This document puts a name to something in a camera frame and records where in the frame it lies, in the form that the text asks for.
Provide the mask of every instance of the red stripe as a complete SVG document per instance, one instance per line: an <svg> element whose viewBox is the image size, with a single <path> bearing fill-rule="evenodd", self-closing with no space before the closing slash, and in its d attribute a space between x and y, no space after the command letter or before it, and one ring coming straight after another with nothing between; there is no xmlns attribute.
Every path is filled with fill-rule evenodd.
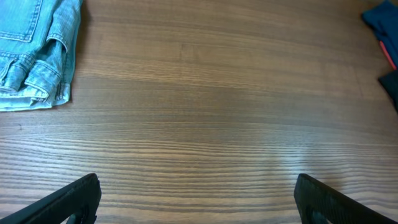
<svg viewBox="0 0 398 224"><path fill-rule="evenodd" d="M384 52L384 54L386 55L388 61L390 62L392 68L393 68L394 70L396 70L397 67L396 67L396 65L394 65L394 62L392 61L392 59L391 59L391 57L390 57L390 54L388 53L388 51L387 51L387 49L386 49L386 46L384 45L384 43L383 43L382 41L380 41L380 46L381 46L381 49L383 49L383 52Z"/></svg>

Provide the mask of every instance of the denim jacket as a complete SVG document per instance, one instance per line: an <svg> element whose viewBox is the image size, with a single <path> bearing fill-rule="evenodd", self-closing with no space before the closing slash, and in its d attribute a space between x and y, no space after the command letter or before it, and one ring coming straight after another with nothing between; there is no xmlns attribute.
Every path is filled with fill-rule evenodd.
<svg viewBox="0 0 398 224"><path fill-rule="evenodd" d="M0 0L0 111L69 100L83 0Z"/></svg>

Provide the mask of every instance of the blue denim garment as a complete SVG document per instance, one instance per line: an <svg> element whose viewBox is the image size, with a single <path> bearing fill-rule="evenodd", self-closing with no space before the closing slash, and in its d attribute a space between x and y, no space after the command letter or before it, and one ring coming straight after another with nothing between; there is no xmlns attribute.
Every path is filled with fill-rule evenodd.
<svg viewBox="0 0 398 224"><path fill-rule="evenodd" d="M83 0L0 0L0 111L69 100Z"/></svg>

